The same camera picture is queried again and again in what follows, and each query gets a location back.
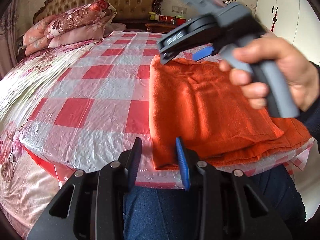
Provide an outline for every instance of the small container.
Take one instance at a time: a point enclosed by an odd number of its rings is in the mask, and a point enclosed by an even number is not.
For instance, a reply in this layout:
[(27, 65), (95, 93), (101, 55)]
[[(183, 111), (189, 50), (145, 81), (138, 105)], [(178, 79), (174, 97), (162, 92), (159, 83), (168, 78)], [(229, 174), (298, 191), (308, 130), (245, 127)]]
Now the small container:
[(150, 13), (149, 13), (149, 20), (151, 20), (151, 21), (156, 20), (156, 13), (150, 12)]
[(171, 23), (172, 20), (173, 20), (173, 17), (171, 17), (171, 16), (167, 16), (167, 17), (165, 18), (165, 22), (166, 22), (166, 23)]
[(165, 22), (165, 18), (166, 18), (165, 15), (160, 15), (159, 21), (160, 21), (160, 22)]
[(186, 19), (181, 19), (181, 18), (177, 18), (176, 19), (176, 25), (179, 26), (179, 25), (182, 25), (186, 22)]

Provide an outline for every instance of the blue gripper pad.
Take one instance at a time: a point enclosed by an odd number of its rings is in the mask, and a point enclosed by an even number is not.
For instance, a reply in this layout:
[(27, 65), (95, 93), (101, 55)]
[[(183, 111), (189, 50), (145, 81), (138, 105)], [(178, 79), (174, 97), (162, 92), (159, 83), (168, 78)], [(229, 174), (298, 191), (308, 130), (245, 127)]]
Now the blue gripper pad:
[(205, 57), (211, 56), (214, 52), (214, 47), (205, 47), (204, 49), (201, 49), (197, 51), (195, 54), (192, 55), (192, 60), (198, 61)]
[(184, 155), (185, 153), (183, 151), (183, 147), (181, 145), (179, 138), (176, 138), (176, 149), (177, 149), (178, 164), (179, 164), (182, 184), (184, 185), (185, 190), (188, 191), (190, 189), (189, 168), (188, 168), (187, 160)]

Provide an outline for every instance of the orange towel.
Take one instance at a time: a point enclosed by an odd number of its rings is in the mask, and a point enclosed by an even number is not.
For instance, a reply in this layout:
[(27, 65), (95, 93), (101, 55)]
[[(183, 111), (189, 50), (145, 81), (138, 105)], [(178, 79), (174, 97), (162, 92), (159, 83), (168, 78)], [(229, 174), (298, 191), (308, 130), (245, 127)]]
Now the orange towel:
[(172, 60), (150, 66), (149, 126), (156, 169), (174, 169), (175, 138), (215, 166), (249, 163), (301, 147), (311, 135), (296, 119), (254, 110), (214, 62)]

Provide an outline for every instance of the floral comforter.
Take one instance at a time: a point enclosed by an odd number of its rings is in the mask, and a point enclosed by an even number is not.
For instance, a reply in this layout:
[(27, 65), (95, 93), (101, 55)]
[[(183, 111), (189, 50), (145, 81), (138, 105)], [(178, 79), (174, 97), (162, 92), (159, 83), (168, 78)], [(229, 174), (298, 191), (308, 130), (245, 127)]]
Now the floral comforter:
[(0, 81), (0, 208), (23, 238), (59, 184), (23, 149), (20, 134), (52, 84), (97, 42), (41, 50), (19, 62)]

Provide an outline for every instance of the red and white checkered bedsheet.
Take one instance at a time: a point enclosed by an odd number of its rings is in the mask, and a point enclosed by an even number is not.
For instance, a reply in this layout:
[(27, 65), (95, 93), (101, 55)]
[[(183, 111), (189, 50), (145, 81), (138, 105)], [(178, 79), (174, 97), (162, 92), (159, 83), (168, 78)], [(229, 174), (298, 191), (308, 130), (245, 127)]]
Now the red and white checkered bedsheet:
[[(20, 136), (22, 144), (48, 162), (91, 172), (116, 160), (140, 137), (143, 155), (136, 184), (182, 188), (179, 171), (156, 171), (152, 164), (149, 67), (162, 36), (116, 31), (94, 45), (41, 99)], [(191, 59), (199, 49), (185, 51), (178, 57)], [(206, 58), (216, 62), (218, 59), (218, 56)], [(299, 153), (305, 156), (312, 144), (313, 139), (300, 149), (239, 166), (254, 175)], [(238, 166), (222, 169), (229, 171), (235, 167)]]

